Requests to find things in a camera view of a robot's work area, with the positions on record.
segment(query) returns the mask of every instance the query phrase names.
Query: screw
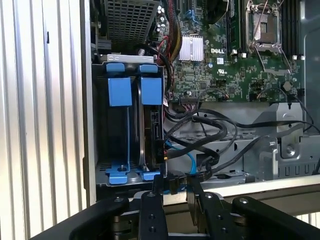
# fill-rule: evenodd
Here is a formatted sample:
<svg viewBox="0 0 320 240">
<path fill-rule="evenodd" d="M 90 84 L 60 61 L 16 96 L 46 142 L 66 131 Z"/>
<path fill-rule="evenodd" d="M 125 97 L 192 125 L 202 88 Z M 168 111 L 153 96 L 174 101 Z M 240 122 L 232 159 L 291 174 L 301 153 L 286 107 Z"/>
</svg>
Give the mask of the screw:
<svg viewBox="0 0 320 240">
<path fill-rule="evenodd" d="M 240 203 L 243 203 L 243 204 L 247 204 L 248 203 L 248 200 L 245 199 L 245 198 L 240 198 Z"/>
<path fill-rule="evenodd" d="M 122 197 L 117 197 L 114 201 L 116 202 L 116 203 L 120 203 L 120 202 L 122 202 L 124 199 L 122 198 Z"/>
<path fill-rule="evenodd" d="M 208 198 L 208 199 L 211 199 L 213 196 L 212 196 L 211 193 L 206 193 L 206 194 L 205 194 L 205 197 Z"/>
<path fill-rule="evenodd" d="M 293 155 L 295 155 L 296 150 L 295 150 L 292 146 L 287 146 L 287 147 L 286 147 L 286 153 L 287 153 L 289 156 L 293 156 Z"/>
<path fill-rule="evenodd" d="M 147 196 L 150 197 L 150 198 L 153 198 L 155 196 L 155 194 L 153 192 L 150 192 L 150 193 L 148 193 Z"/>
</svg>

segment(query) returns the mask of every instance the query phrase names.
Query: electronic component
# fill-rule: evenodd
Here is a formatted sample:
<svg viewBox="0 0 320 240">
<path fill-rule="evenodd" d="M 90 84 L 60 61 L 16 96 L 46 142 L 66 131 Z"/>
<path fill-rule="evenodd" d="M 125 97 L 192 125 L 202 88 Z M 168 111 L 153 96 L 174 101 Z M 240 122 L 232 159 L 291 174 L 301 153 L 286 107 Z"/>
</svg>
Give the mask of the electronic component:
<svg viewBox="0 0 320 240">
<path fill-rule="evenodd" d="M 292 84 L 290 81 L 285 81 L 282 85 L 281 88 L 285 91 L 285 92 L 290 92 L 292 89 Z"/>
<path fill-rule="evenodd" d="M 200 89 L 206 89 L 207 83 L 206 82 L 200 82 Z"/>
<path fill-rule="evenodd" d="M 235 87 L 230 86 L 230 87 L 228 88 L 228 92 L 229 92 L 229 94 L 235 94 L 235 92 L 236 92 Z"/>
<path fill-rule="evenodd" d="M 182 46 L 179 53 L 180 61 L 201 62 L 204 60 L 204 38 L 198 34 L 182 37 Z"/>
<path fill-rule="evenodd" d="M 122 52 L 143 43 L 159 5 L 159 0 L 105 0 L 106 22 L 101 24 L 106 25 L 112 50 Z"/>
<path fill-rule="evenodd" d="M 277 6 L 265 4 L 253 4 L 249 0 L 245 11 L 245 43 L 250 53 L 255 52 L 266 73 L 275 75 L 290 74 L 292 72 L 291 65 L 282 49 L 281 30 L 280 30 L 280 14 Z M 285 64 L 285 69 L 275 70 L 269 68 L 262 57 L 261 53 L 271 52 L 281 55 Z"/>
<path fill-rule="evenodd" d="M 179 98 L 180 104 L 196 104 L 197 101 L 198 101 L 197 97 L 189 96 L 189 95 L 180 96 L 180 98 Z"/>
<path fill-rule="evenodd" d="M 300 0 L 285 0 L 281 5 L 282 49 L 287 56 L 301 54 L 300 6 Z"/>
</svg>

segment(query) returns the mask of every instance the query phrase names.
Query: chip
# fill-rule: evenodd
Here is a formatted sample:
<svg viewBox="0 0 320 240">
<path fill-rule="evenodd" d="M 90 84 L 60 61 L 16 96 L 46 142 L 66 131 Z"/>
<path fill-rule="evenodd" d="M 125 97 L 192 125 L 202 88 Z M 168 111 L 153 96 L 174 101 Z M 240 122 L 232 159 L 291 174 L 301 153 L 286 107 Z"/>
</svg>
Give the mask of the chip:
<svg viewBox="0 0 320 240">
<path fill-rule="evenodd" d="M 206 89 L 207 83 L 206 82 L 200 82 L 200 89 Z"/>
<path fill-rule="evenodd" d="M 229 94 L 234 94 L 236 92 L 236 89 L 233 86 L 229 87 Z"/>
</svg>

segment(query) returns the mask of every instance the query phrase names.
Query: black cable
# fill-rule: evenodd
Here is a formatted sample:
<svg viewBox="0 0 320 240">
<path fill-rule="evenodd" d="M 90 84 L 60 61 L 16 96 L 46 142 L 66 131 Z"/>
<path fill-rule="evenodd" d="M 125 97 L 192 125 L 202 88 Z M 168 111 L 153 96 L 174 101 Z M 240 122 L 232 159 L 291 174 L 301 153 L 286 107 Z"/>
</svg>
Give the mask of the black cable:
<svg viewBox="0 0 320 240">
<path fill-rule="evenodd" d="M 184 119 L 185 117 L 192 116 L 196 113 L 206 113 L 206 114 L 212 114 L 218 118 L 226 119 L 226 120 L 231 120 L 227 116 L 223 115 L 220 112 L 217 112 L 215 110 L 211 109 L 205 109 L 205 108 L 200 108 L 200 109 L 195 109 L 193 111 L 190 111 L 188 113 L 178 113 L 176 115 L 170 113 L 170 117 L 173 119 Z M 265 121 L 265 122 L 257 122 L 257 123 L 252 123 L 252 124 L 242 124 L 239 122 L 234 121 L 235 125 L 239 128 L 242 129 L 253 129 L 253 128 L 264 128 L 264 127 L 279 127 L 279 126 L 284 126 L 284 125 L 290 125 L 290 124 L 297 124 L 297 123 L 303 123 L 303 124 L 308 124 L 312 127 L 314 127 L 320 134 L 320 129 L 315 126 L 312 123 L 306 122 L 306 121 L 300 121 L 300 120 L 282 120 L 282 121 Z"/>
<path fill-rule="evenodd" d="M 170 140 L 177 144 L 180 144 L 183 147 L 188 147 L 191 144 L 189 142 L 183 141 L 182 139 L 176 138 L 174 136 L 170 136 Z M 212 163 L 212 166 L 219 163 L 220 156 L 216 151 L 210 148 L 207 148 L 205 146 L 196 147 L 195 150 L 210 156 L 210 159 L 214 159 L 214 163 Z"/>
<path fill-rule="evenodd" d="M 236 139 L 237 139 L 238 131 L 239 131 L 239 130 L 238 130 L 238 127 L 236 126 L 236 124 L 234 123 L 234 121 L 232 121 L 232 120 L 227 120 L 227 119 L 224 119 L 224 121 L 232 124 L 232 125 L 234 126 L 235 132 L 234 132 L 234 135 L 233 135 L 232 139 L 231 139 L 231 140 L 229 141 L 229 143 L 227 144 L 227 146 L 225 146 L 221 151 L 219 151 L 219 156 L 221 156 L 225 151 L 227 151 L 227 150 L 232 146 L 232 144 L 233 144 L 233 143 L 236 141 Z M 205 166 L 206 163 L 207 163 L 208 161 L 210 161 L 210 160 L 211 160 L 211 157 L 210 157 L 210 156 L 206 157 L 206 158 L 201 162 L 201 164 L 200 164 L 200 169 L 201 169 L 203 166 Z"/>
<path fill-rule="evenodd" d="M 166 142 L 172 134 L 181 128 L 184 124 L 190 122 L 192 120 L 192 115 L 186 116 L 185 118 L 181 119 L 176 125 L 174 125 L 167 133 L 164 135 L 163 141 Z"/>
<path fill-rule="evenodd" d="M 163 61 L 166 73 L 167 73 L 167 78 L 166 78 L 166 88 L 165 91 L 168 91 L 171 87 L 172 84 L 172 72 L 170 68 L 170 63 L 169 60 L 162 54 L 160 53 L 157 49 L 147 45 L 147 44 L 138 44 L 135 46 L 137 49 L 145 49 L 148 50 L 151 54 L 153 55 L 159 55 L 161 61 Z"/>
<path fill-rule="evenodd" d="M 235 155 L 231 160 L 217 166 L 216 168 L 212 169 L 212 174 L 215 174 L 227 167 L 229 167 L 230 165 L 236 163 L 248 150 L 250 150 L 260 139 L 265 138 L 266 136 L 260 136 L 257 137 L 256 139 L 254 139 L 253 141 L 251 141 L 247 146 L 244 147 L 244 149 L 242 149 L 237 155 Z"/>
<path fill-rule="evenodd" d="M 201 97 L 203 97 L 204 95 L 206 95 L 206 94 L 207 94 L 208 92 L 210 92 L 210 91 L 217 91 L 217 92 L 219 92 L 219 93 L 221 93 L 221 94 L 229 97 L 227 94 L 225 94 L 223 91 L 221 91 L 221 90 L 218 89 L 218 88 L 215 88 L 215 87 L 208 88 L 208 89 L 202 91 L 202 92 L 199 94 L 199 96 L 198 96 L 198 98 L 197 98 L 197 101 L 196 101 L 196 107 L 195 107 L 195 109 L 199 109 L 199 108 L 200 108 L 200 100 L 201 100 Z M 204 135 L 207 136 L 208 134 L 207 134 L 207 132 L 206 132 L 205 126 L 204 126 L 202 123 L 200 123 L 200 125 L 201 125 L 201 128 L 202 128 L 202 131 L 203 131 Z"/>
<path fill-rule="evenodd" d="M 303 103 L 299 98 L 297 98 L 297 97 L 294 96 L 294 95 L 293 95 L 293 98 L 300 103 L 301 108 L 302 108 L 302 109 L 305 111 L 305 113 L 308 115 L 308 117 L 309 117 L 310 120 L 311 120 L 311 123 L 312 123 L 312 124 L 315 124 L 315 121 L 314 121 L 313 117 L 311 116 L 310 112 L 308 111 L 308 109 L 306 108 L 306 106 L 304 105 L 304 103 Z M 312 126 L 309 125 L 306 129 L 303 130 L 303 132 L 309 130 L 311 127 L 312 127 Z"/>
<path fill-rule="evenodd" d="M 214 135 L 209 135 L 207 137 L 204 137 L 204 138 L 188 145 L 187 147 L 185 147 L 183 149 L 167 151 L 168 159 L 174 159 L 174 158 L 181 157 L 181 156 L 195 150 L 195 148 L 198 148 L 198 147 L 201 147 L 205 144 L 222 139 L 228 134 L 227 127 L 224 124 L 222 124 L 221 122 L 218 122 L 218 121 L 215 121 L 212 119 L 208 119 L 208 118 L 204 118 L 204 117 L 198 117 L 198 116 L 194 116 L 193 118 L 195 121 L 202 122 L 204 124 L 208 124 L 210 126 L 219 128 L 220 131 Z"/>
<path fill-rule="evenodd" d="M 267 88 L 267 89 L 263 90 L 262 92 L 259 93 L 257 99 L 259 99 L 259 98 L 262 96 L 262 94 L 264 94 L 264 93 L 266 93 L 266 92 L 269 92 L 270 90 L 277 90 L 277 91 L 279 91 L 279 92 L 284 96 L 285 102 L 286 102 L 286 103 L 288 102 L 288 95 L 285 93 L 285 91 L 283 91 L 283 90 L 282 90 L 281 88 L 279 88 L 279 87 L 270 87 L 270 88 Z"/>
</svg>

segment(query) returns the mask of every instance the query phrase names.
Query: motherboard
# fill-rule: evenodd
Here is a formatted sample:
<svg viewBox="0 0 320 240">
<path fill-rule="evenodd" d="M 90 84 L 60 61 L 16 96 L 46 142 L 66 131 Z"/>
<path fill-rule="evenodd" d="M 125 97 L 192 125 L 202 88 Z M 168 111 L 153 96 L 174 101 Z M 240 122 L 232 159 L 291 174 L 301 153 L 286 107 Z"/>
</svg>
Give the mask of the motherboard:
<svg viewBox="0 0 320 240">
<path fill-rule="evenodd" d="M 274 87 L 299 95 L 305 59 L 298 50 L 286 46 L 292 45 L 288 41 L 293 41 L 293 37 L 287 36 L 283 29 L 287 13 L 281 8 L 285 5 L 280 6 L 280 0 L 229 0 L 222 19 L 208 24 L 207 1 L 193 0 L 188 3 L 191 9 L 180 8 L 178 19 L 183 40 L 201 41 L 203 46 L 198 49 L 203 51 L 203 57 L 193 56 L 192 60 L 183 56 L 186 51 L 182 44 L 180 56 L 172 63 L 174 87 L 168 100 L 193 103 L 209 88 L 221 90 L 228 98 L 212 91 L 201 98 L 202 102 L 282 101 L 284 95 L 278 91 L 263 93 L 258 99 L 262 91 Z M 157 17 L 161 26 L 159 38 L 168 34 L 168 25 L 163 19 L 161 15 Z"/>
</svg>

